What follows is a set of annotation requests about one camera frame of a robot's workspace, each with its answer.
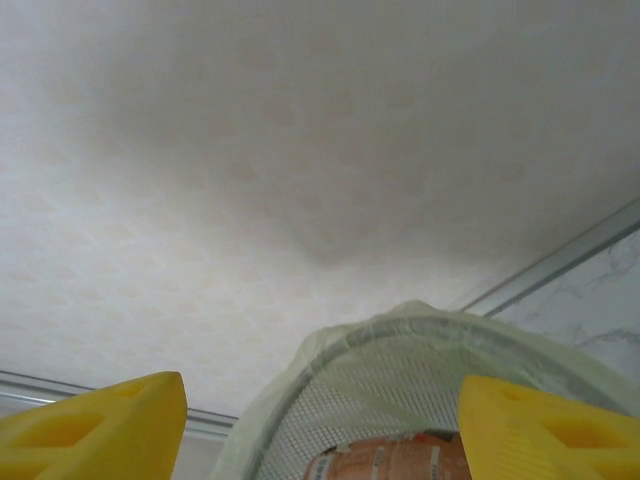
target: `marble-patterned wall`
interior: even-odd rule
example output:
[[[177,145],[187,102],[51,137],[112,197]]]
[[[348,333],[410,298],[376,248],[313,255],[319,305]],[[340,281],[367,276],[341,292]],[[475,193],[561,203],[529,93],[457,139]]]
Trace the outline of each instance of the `marble-patterned wall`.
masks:
[[[640,231],[497,318],[572,345],[640,386]]]

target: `translucent plastic bag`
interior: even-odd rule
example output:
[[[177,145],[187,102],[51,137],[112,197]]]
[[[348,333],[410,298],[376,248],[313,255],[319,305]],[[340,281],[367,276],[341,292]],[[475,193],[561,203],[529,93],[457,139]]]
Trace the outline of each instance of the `translucent plastic bag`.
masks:
[[[249,406],[214,480],[298,480],[316,454],[360,438],[457,430],[466,375],[640,415],[640,391],[590,357],[497,321],[409,302],[320,330]]]

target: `textured ceiling wallpaper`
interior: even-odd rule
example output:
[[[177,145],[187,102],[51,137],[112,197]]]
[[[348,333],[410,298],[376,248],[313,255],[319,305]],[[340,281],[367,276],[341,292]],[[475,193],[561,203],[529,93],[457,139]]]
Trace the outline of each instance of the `textured ceiling wallpaper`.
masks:
[[[0,369],[238,413],[640,193],[634,0],[0,0]]]

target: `white ceiling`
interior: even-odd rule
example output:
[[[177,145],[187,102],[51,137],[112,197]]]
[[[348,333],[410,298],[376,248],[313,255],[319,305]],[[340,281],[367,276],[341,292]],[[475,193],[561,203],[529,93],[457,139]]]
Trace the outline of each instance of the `white ceiling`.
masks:
[[[3,0],[0,369],[238,413],[640,193],[634,0]]]

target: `yellow plastic object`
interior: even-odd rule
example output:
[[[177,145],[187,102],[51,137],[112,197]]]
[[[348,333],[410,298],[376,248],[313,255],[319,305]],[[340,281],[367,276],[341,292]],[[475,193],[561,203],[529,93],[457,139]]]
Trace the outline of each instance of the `yellow plastic object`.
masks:
[[[640,419],[488,377],[458,404],[474,480],[638,480]]]
[[[162,372],[0,420],[0,480],[164,480],[187,418]]]

